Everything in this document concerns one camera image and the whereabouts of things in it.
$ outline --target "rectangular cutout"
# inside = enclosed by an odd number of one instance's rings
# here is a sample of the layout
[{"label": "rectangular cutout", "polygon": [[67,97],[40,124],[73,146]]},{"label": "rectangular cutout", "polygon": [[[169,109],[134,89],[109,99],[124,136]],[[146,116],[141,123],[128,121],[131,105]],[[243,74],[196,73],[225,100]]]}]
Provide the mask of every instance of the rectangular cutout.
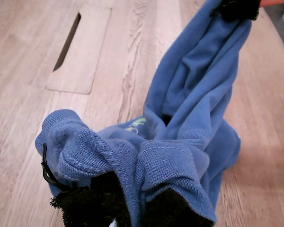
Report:
[{"label": "rectangular cutout", "polygon": [[78,13],[76,18],[75,18],[75,20],[74,20],[74,23],[72,24],[70,33],[67,36],[67,39],[66,39],[66,41],[64,43],[64,46],[63,46],[63,48],[61,50],[61,53],[59,55],[59,58],[57,60],[57,63],[55,65],[55,68],[53,69],[53,71],[56,71],[57,69],[59,69],[62,66],[62,64],[64,62],[64,59],[66,57],[67,51],[70,48],[72,39],[75,36],[75,33],[76,33],[77,27],[78,27],[78,25],[80,23],[80,20],[81,20],[81,15],[80,15],[80,13]]},{"label": "rectangular cutout", "polygon": [[109,16],[108,8],[82,6],[49,76],[47,89],[90,93]]}]

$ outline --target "seam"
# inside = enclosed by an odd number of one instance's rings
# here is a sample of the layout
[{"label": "seam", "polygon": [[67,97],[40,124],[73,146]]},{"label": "seam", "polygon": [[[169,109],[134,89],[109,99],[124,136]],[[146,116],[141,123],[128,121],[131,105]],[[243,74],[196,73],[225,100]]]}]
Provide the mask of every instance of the seam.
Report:
[{"label": "seam", "polygon": [[142,153],[144,153],[145,151],[148,151],[148,150],[156,150],[156,149],[158,149],[158,148],[171,148],[171,149],[180,150],[180,151],[186,153],[184,150],[182,150],[182,149],[180,149],[180,148],[174,148],[174,147],[155,147],[155,148],[148,148],[148,149],[142,151]]},{"label": "seam", "polygon": [[[64,152],[62,153],[62,157],[63,157],[64,161],[65,161],[67,164],[71,165],[72,167],[74,167],[74,168],[76,168],[76,169],[78,169],[78,168],[77,168],[77,166],[74,166],[74,165],[78,165],[78,166],[80,166],[80,167],[83,167],[83,168],[86,168],[86,169],[90,169],[90,170],[96,170],[96,171],[101,171],[101,170],[102,170],[102,169],[94,168],[94,167],[88,166],[88,165],[86,165],[86,164],[83,164],[83,163],[79,162],[78,160],[72,158],[69,154],[64,153]],[[67,161],[66,158],[70,159],[71,162],[74,163],[74,165],[73,165],[72,163],[70,163],[69,161]]]}]

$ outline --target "wooden surface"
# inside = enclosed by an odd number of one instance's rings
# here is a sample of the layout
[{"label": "wooden surface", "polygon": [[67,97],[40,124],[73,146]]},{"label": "wooden surface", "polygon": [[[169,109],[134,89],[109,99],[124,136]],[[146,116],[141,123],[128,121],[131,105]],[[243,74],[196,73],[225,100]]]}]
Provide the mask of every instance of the wooden surface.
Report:
[{"label": "wooden surface", "polygon": [[[83,4],[111,8],[89,95],[47,90]],[[34,140],[53,110],[100,130],[142,113],[164,52],[202,0],[0,0],[0,227],[62,227]],[[223,179],[219,227],[284,227],[284,45],[261,10],[226,119],[242,138]]]},{"label": "wooden surface", "polygon": [[63,48],[54,71],[50,74],[47,88],[54,91],[89,94],[97,69],[110,9],[84,4],[65,36],[57,38],[54,46],[63,40]]}]

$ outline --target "blue fabric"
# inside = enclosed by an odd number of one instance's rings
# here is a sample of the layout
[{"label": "blue fabric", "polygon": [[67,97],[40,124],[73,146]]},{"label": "blue fabric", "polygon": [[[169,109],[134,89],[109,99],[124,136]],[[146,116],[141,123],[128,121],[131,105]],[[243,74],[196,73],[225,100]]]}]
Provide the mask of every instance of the blue fabric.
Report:
[{"label": "blue fabric", "polygon": [[[251,21],[209,17],[219,0],[208,0],[163,57],[143,116],[98,133],[71,110],[44,121],[35,146],[47,143],[47,162],[59,182],[88,186],[114,171],[133,227],[145,204],[167,188],[191,209],[216,222],[222,173],[232,166],[240,139],[223,120],[236,78],[239,50]],[[166,126],[163,115],[171,116]],[[55,195],[58,190],[51,186]]]}]

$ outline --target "wooden table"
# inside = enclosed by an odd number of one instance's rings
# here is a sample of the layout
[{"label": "wooden table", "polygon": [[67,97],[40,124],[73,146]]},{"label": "wooden table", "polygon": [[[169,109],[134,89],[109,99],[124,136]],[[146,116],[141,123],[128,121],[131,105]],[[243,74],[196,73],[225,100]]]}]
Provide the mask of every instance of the wooden table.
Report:
[{"label": "wooden table", "polygon": [[[202,2],[0,0],[0,227],[63,226],[60,212],[48,204],[34,147],[43,119],[70,108],[100,130],[140,115],[160,59]],[[49,90],[85,3],[112,9],[90,93]],[[61,83],[74,75],[64,76]],[[76,83],[86,82],[78,78]],[[225,117],[241,136],[242,149],[224,175],[217,226],[284,227],[284,45],[262,9],[240,52]]]}]

